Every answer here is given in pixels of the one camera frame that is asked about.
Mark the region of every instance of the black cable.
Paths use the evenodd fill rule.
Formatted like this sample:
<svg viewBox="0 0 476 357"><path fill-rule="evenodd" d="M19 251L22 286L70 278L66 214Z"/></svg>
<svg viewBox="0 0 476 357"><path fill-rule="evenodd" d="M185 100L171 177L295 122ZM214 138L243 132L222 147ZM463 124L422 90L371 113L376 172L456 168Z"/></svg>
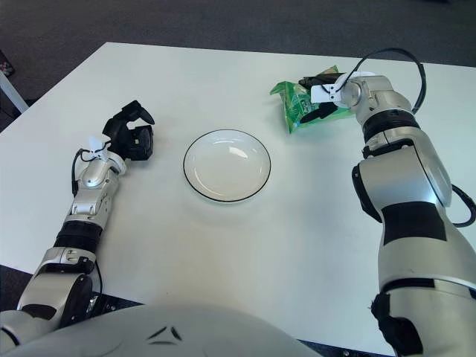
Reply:
<svg viewBox="0 0 476 357"><path fill-rule="evenodd" d="M97 276L99 277L99 295L97 296L97 299L103 295L103 276L101 275L101 270L99 269L99 264L97 264L97 260L94 262L96 265L96 270L97 270Z"/></svg>
<svg viewBox="0 0 476 357"><path fill-rule="evenodd" d="M451 186L452 190L454 193L456 193L460 198L461 201L464 202L466 207L469 209L469 212L471 216L466 222L463 223L453 223L453 225L457 228L462 228L462 227L468 227L469 225L472 225L476 221L476 204L472 200L471 197L469 197L463 190L461 190L458 186Z"/></svg>
<svg viewBox="0 0 476 357"><path fill-rule="evenodd" d="M76 160L83 153L82 150L83 149L79 149L76 152L76 155L74 156L74 159L73 159L73 164L71 166L71 192L73 193L74 197L76 197L76 193L77 193L77 190L78 190L77 181L76 181Z"/></svg>
<svg viewBox="0 0 476 357"><path fill-rule="evenodd" d="M420 108L420 106L423 104L423 100L425 99L425 96L426 96L426 73L425 73L425 68L423 67L423 64L409 51L403 49L403 48L399 48L399 47L387 47L387 48L381 48L380 50L376 50L374 52L370 52L369 54L366 54L365 56L362 57L362 59L360 61L358 61L357 65L354 67L354 69L349 73L349 75L347 76L347 78L345 79L345 81L342 83L342 85L339 87L339 89L337 89L335 92L337 93L338 91L340 91L346 84L347 84L347 81L350 79L350 76L358 70L358 68L360 67L360 65L366 60L368 59L369 57L375 55L375 54L381 54L383 52L396 52L398 54L402 54L408 58L410 58L411 60L413 60L416 64L416 66L418 67L418 72L419 72L419 75L420 75L420 78L422 80L422 85L421 85L421 88L419 90L419 94L418 94L418 98L416 99L416 102L415 102L415 105L413 107L413 109L411 110L412 113L416 114L418 112L418 109ZM321 85L321 88L328 94L330 94L330 91L328 91L324 85Z"/></svg>

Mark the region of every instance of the chip bag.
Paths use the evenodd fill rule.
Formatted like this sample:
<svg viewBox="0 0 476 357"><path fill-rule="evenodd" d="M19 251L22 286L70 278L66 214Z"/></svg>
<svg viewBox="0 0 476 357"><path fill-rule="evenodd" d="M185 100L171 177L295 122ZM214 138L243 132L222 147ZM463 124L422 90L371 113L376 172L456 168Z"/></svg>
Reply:
<svg viewBox="0 0 476 357"><path fill-rule="evenodd" d="M337 67L331 67L321 74L337 74ZM350 110L339 108L334 103L311 103L311 91L302 85L280 82L269 94L279 93L283 101L284 118L289 132L299 126L308 126L350 116Z"/></svg>

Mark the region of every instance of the white bracket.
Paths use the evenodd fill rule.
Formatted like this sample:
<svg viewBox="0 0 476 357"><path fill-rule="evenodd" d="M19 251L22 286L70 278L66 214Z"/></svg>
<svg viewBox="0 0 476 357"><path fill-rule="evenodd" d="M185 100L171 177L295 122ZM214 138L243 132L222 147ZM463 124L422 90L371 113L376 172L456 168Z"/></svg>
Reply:
<svg viewBox="0 0 476 357"><path fill-rule="evenodd" d="M368 76L375 76L375 75L376 74L373 72L354 72L352 73L350 78L363 77L363 76L368 77ZM311 103L334 102L336 106L346 108L347 106L342 103L341 87L348 76L349 76L349 73L344 73L333 84L323 84L322 86L312 86L311 87Z"/></svg>

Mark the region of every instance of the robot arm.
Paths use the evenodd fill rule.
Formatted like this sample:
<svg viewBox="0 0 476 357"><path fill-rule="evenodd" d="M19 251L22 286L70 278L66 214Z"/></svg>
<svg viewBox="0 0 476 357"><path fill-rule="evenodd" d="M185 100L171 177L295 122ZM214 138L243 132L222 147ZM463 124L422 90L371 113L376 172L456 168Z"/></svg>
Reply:
<svg viewBox="0 0 476 357"><path fill-rule="evenodd" d="M314 100L351 108L364 133L352 176L363 210L383 223L372 304L382 334L398 356L472 355L476 254L446 216L451 182L430 139L386 77L356 73L340 93L328 87L313 87Z"/></svg>
<svg viewBox="0 0 476 357"><path fill-rule="evenodd" d="M1 313L0 353L66 327L87 317L92 293L89 274L94 270L100 236L111 212L124 161L147 160L152 155L152 127L128 129L142 118L154 124L137 100L131 102L104 127L108 143L89 151L80 149L73 163L73 203L53 248L23 292L17 310ZM88 166L75 178L74 166L83 152L90 152Z"/></svg>

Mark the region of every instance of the white table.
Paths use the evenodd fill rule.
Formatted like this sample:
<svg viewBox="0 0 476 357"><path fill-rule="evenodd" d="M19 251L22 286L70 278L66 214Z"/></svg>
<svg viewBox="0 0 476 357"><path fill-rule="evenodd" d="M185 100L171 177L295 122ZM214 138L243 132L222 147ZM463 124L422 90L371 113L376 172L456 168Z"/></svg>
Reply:
<svg viewBox="0 0 476 357"><path fill-rule="evenodd" d="M33 272L71 204L71 160L133 99L155 118L154 154L129 164L98 252L105 293L193 301L259 316L296 338L391 354L368 309L378 291L382 227L361 211L350 172L353 118L287 132L269 90L357 59L106 43L0 134L0 263ZM369 60L413 101L416 66ZM455 184L476 196L474 68L427 65L417 116ZM215 129L260 139L271 176L246 202L196 193L182 159ZM467 212L455 199L450 216ZM463 233L475 247L476 225Z"/></svg>

